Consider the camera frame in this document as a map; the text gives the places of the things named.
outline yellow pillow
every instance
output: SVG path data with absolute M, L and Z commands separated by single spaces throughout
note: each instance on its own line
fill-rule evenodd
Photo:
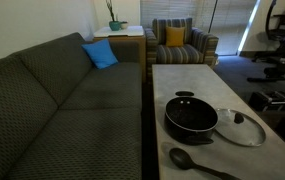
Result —
M 166 46 L 183 46 L 184 27 L 166 27 Z

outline floor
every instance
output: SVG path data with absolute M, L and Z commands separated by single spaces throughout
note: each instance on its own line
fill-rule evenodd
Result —
M 252 83 L 248 77 L 264 77 L 265 67 L 273 64 L 265 62 L 254 63 L 251 59 L 238 56 L 221 56 L 219 64 L 214 71 L 230 86 L 245 102 L 250 100 L 252 92 L 259 91 L 283 91 L 285 81 Z M 143 179 L 158 179 L 157 149 L 155 141 L 153 89 L 151 85 L 143 85 L 143 109 L 142 109 L 142 177 Z M 265 111 L 256 113 L 274 129 L 279 121 L 285 117 L 285 111 Z

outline gray sofa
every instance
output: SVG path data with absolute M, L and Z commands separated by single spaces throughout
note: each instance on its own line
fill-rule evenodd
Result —
M 96 69 L 79 33 L 0 60 L 0 179 L 141 179 L 138 43 Z

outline side table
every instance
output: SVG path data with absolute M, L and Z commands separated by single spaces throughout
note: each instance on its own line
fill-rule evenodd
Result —
M 110 41 L 136 41 L 139 43 L 140 65 L 142 69 L 142 82 L 146 82 L 146 52 L 145 35 L 142 26 L 129 26 L 127 29 L 112 31 L 109 27 L 103 27 L 94 33 L 93 41 L 108 38 Z

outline wall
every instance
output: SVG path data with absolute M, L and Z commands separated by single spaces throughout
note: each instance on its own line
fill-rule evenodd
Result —
M 94 0 L 98 27 L 109 26 L 111 16 L 105 0 Z M 140 0 L 112 0 L 114 16 L 119 21 L 128 21 L 130 26 L 140 25 Z
M 0 58 L 73 32 L 88 40 L 97 26 L 93 0 L 0 0 Z
M 265 34 L 265 21 L 272 0 L 261 0 L 256 16 L 248 32 L 242 51 L 272 51 L 279 46 L 278 42 L 269 41 Z M 285 12 L 285 0 L 278 0 L 272 14 Z M 271 19 L 270 28 L 275 27 L 276 19 Z

